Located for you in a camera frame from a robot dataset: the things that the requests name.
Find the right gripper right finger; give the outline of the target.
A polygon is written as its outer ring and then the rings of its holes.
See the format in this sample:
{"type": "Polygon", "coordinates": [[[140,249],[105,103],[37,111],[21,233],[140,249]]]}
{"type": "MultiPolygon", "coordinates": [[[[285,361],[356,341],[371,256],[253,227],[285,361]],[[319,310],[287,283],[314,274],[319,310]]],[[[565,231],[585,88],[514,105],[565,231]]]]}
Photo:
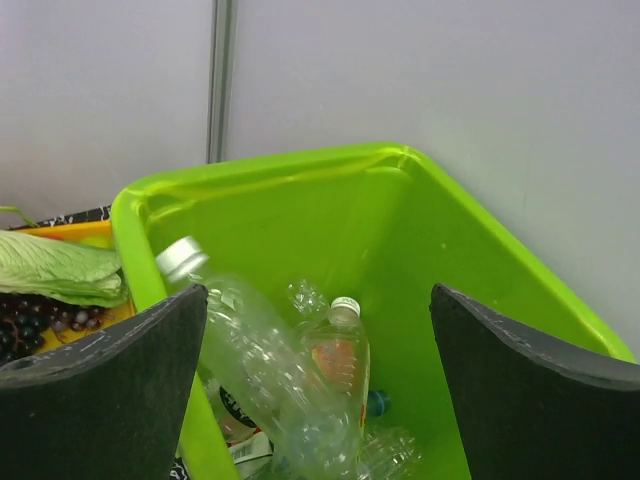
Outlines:
{"type": "Polygon", "coordinates": [[[638,365],[443,284],[431,319],[472,478],[638,478],[638,365]]]}

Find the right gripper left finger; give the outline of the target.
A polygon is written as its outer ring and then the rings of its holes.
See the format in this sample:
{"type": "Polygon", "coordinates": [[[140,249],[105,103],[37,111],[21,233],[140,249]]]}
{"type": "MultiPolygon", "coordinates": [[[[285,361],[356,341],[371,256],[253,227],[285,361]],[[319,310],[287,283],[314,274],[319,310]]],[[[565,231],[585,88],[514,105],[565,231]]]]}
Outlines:
{"type": "Polygon", "coordinates": [[[1,369],[4,479],[167,479],[206,323],[191,285],[1,369]]]}

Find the black label clear bottle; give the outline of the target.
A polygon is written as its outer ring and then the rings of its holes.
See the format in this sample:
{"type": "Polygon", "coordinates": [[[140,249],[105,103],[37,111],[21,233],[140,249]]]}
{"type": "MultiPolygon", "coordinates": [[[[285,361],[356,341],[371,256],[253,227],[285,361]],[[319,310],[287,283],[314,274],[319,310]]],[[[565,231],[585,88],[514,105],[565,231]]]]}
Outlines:
{"type": "Polygon", "coordinates": [[[215,378],[203,385],[240,478],[257,479],[273,458],[272,443],[215,378]]]}

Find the clear bottle white cap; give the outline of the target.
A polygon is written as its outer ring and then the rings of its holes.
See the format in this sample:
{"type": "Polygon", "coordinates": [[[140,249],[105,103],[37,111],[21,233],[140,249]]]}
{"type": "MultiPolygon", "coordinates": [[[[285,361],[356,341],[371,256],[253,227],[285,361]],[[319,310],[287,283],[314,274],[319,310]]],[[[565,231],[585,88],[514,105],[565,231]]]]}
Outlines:
{"type": "Polygon", "coordinates": [[[356,469],[359,480],[412,479],[422,460],[416,439],[402,427],[367,426],[356,469]]]}

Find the clear bottle horizontal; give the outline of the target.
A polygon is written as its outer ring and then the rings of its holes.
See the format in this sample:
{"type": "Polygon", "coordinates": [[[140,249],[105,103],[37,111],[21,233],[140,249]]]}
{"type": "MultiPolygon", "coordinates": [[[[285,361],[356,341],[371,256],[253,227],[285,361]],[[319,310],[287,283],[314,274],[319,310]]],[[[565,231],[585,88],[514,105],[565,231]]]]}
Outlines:
{"type": "Polygon", "coordinates": [[[200,360],[306,479],[352,479],[360,433],[333,389],[268,298],[246,279],[213,269],[190,236],[156,257],[177,287],[207,290],[200,360]]]}

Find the tea label clear bottle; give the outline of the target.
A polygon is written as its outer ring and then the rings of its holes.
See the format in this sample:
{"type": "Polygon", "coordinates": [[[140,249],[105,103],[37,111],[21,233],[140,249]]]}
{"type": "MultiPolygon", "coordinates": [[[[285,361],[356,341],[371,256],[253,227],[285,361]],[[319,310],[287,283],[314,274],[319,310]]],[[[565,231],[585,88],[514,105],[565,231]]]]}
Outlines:
{"type": "Polygon", "coordinates": [[[302,337],[330,385],[345,395],[349,415],[364,429],[370,381],[370,345],[360,304],[337,297],[325,317],[302,337]]]}

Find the clear bottle diagonal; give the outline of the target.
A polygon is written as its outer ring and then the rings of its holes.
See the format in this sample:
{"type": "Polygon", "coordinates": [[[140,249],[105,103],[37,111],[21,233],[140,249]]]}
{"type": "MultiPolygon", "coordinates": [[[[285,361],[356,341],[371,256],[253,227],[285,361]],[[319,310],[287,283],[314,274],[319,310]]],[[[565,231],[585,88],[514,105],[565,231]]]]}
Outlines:
{"type": "Polygon", "coordinates": [[[307,279],[292,281],[287,287],[287,295],[297,324],[317,323],[329,310],[326,296],[315,283],[307,279]]]}

